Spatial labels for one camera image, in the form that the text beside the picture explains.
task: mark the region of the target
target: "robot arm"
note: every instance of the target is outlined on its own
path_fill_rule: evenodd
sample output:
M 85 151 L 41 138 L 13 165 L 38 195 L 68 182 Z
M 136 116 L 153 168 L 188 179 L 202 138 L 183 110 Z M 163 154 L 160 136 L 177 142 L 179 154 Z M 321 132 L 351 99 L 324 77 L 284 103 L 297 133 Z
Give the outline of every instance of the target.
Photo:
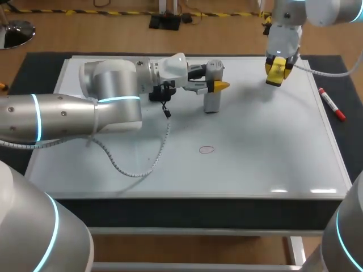
M 363 0 L 275 0 L 267 32 L 266 83 L 279 87 L 291 73 L 306 19 L 315 26 L 331 26 L 362 21 L 362 11 Z
M 214 67 L 215 62 L 206 66 Z M 89 62 L 80 67 L 79 81 L 83 95 L 95 100 L 60 94 L 0 97 L 0 139 L 28 143 L 137 130 L 142 126 L 140 94 L 167 86 L 208 94 L 229 86 L 214 80 L 189 82 L 183 53 L 155 62 L 146 57 L 135 63 L 124 59 Z

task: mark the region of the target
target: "black cable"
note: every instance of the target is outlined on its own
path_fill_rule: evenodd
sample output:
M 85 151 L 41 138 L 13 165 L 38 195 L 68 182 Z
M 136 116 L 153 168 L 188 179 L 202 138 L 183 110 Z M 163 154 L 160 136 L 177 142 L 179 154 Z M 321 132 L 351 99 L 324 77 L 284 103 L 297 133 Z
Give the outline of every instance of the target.
M 15 7 L 14 5 L 12 5 L 12 4 L 10 4 L 10 3 L 6 3 L 8 6 L 9 6 L 9 8 L 10 8 L 10 10 L 12 11 L 12 12 L 15 12 L 15 13 L 20 13 L 20 10 L 18 10 L 18 8 L 17 7 Z
M 109 4 L 111 4 L 111 0 L 108 0 L 107 4 L 104 4 L 104 5 L 101 5 L 101 6 L 96 4 L 96 0 L 93 0 L 94 7 L 107 7 Z
M 195 24 L 193 24 L 193 23 L 192 23 L 192 25 L 193 25 L 193 26 L 196 26 L 197 24 L 200 24 L 200 22 L 203 20 L 203 12 L 201 12 L 201 10 L 200 10 L 199 8 L 196 8 L 196 7 L 190 7 L 190 6 L 188 6 L 188 4 L 185 2 L 185 0 L 183 0 L 183 4 L 184 4 L 184 6 L 185 6 L 185 7 L 187 7 L 188 9 L 190 9 L 190 10 L 196 10 L 196 11 L 198 11 L 198 12 L 200 13 L 200 20 L 199 20 L 199 22 L 197 22 L 197 23 L 195 23 Z

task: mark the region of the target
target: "silver robot arm segment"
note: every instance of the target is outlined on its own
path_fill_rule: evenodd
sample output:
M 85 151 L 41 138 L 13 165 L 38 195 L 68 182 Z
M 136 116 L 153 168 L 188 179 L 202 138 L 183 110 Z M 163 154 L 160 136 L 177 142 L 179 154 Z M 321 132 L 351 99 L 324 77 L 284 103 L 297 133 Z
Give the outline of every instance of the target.
M 215 93 L 229 84 L 219 81 L 221 61 L 210 61 L 205 66 L 201 73 L 206 77 L 203 94 L 207 98 L 218 96 L 217 101 L 204 100 L 205 112 L 218 112 L 220 93 Z M 137 130 L 142 126 L 139 95 L 153 92 L 154 87 L 162 91 L 169 87 L 188 90 L 188 63 L 183 53 L 157 61 L 142 57 L 135 62 L 88 62 L 79 68 L 79 82 L 88 99 L 59 94 L 0 97 L 0 139 L 29 143 Z M 202 87 L 192 91 L 199 93 Z
M 306 19 L 316 26 L 363 20 L 363 0 L 276 0 L 269 28 L 266 83 L 281 86 L 299 59 L 302 26 Z
M 2 161 L 0 173 L 1 271 L 90 272 L 86 225 Z

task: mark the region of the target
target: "black base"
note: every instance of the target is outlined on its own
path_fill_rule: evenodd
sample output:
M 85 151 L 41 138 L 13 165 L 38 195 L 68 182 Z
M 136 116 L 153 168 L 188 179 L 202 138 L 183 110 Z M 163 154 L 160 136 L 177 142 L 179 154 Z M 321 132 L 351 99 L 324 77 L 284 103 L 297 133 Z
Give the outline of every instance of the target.
M 149 28 L 178 31 L 181 18 L 174 14 L 152 15 Z
M 35 35 L 35 27 L 27 21 L 9 21 L 0 26 L 0 49 L 18 47 L 30 41 Z

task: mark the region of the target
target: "cable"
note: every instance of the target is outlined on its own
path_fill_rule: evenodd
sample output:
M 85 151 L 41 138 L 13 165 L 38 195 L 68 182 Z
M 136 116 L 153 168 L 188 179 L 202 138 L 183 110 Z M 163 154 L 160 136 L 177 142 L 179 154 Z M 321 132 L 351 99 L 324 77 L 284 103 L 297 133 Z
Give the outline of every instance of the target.
M 96 143 L 98 146 L 100 146 L 102 148 L 102 150 L 106 153 L 106 155 L 108 156 L 109 160 L 111 161 L 113 167 L 119 171 L 121 174 L 128 176 L 128 177 L 145 177 L 148 176 L 149 174 L 152 173 L 152 171 L 155 169 L 155 167 L 157 166 L 158 162 L 160 161 L 161 155 L 163 153 L 163 150 L 165 148 L 166 142 L 168 140 L 168 137 L 170 135 L 170 119 L 167 120 L 167 127 L 166 127 L 166 134 L 164 137 L 164 141 L 160 147 L 159 153 L 153 163 L 153 165 L 145 172 L 145 173 L 129 173 L 123 169 L 121 169 L 117 163 L 115 162 L 115 160 L 113 159 L 113 156 L 111 154 L 111 152 L 108 150 L 108 148 L 100 141 L 97 140 L 96 138 L 93 138 L 91 141 Z M 42 149 L 42 148 L 47 148 L 47 147 L 52 147 L 52 146 L 56 146 L 56 145 L 60 145 L 61 143 L 65 143 L 77 138 L 83 138 L 83 139 L 89 139 L 89 136 L 83 136 L 83 137 L 70 137 L 70 138 L 64 138 L 64 139 L 60 139 L 60 140 L 56 140 L 53 142 L 48 142 L 48 143 L 41 143 L 41 144 L 17 144 L 17 143 L 10 143 L 10 142 L 6 142 L 3 140 L 0 140 L 0 146 L 5 146 L 8 148 L 14 148 L 14 149 L 22 149 L 22 150 L 34 150 L 34 149 Z
M 363 50 L 362 50 L 362 52 L 361 52 L 361 54 L 360 54 L 360 56 L 359 56 L 358 61 L 356 62 L 356 64 L 354 64 L 353 68 L 352 68 L 350 71 L 348 71 L 348 72 L 346 72 L 346 73 L 341 73 L 341 74 L 323 73 L 323 72 L 319 72 L 319 71 L 315 71 L 315 70 L 307 69 L 307 68 L 305 68 L 305 67 L 298 66 L 298 65 L 296 65 L 296 64 L 294 64 L 294 66 L 295 66 L 296 68 L 299 68 L 299 69 L 301 69 L 301 70 L 303 70 L 303 71 L 305 71 L 305 72 L 308 72 L 308 73 L 312 73 L 312 74 L 314 74 L 314 75 L 321 75 L 321 76 L 323 76 L 323 77 L 330 77 L 330 78 L 342 78 L 342 77 L 346 77 L 346 76 L 348 76 L 348 75 L 352 74 L 353 72 L 355 72 L 355 71 L 358 69 L 359 64 L 361 63 L 361 61 L 362 61 L 362 60 L 363 60 Z
M 199 22 L 197 22 L 197 23 L 192 23 L 192 25 L 193 26 L 196 26 L 197 24 L 200 24 L 201 22 L 202 22 L 202 20 L 203 20 L 203 12 L 201 12 L 201 10 L 199 9 L 199 8 L 196 8 L 196 7 L 190 7 L 190 6 L 188 6 L 188 4 L 185 2 L 185 0 L 183 0 L 183 5 L 185 6 L 185 7 L 187 7 L 188 9 L 190 9 L 190 10 L 196 10 L 196 11 L 198 11 L 199 13 L 200 13 L 200 20 L 199 20 Z
M 108 0 L 107 4 L 104 4 L 104 5 L 101 5 L 101 6 L 96 4 L 96 0 L 93 0 L 94 7 L 107 7 L 109 4 L 111 4 L 111 0 Z

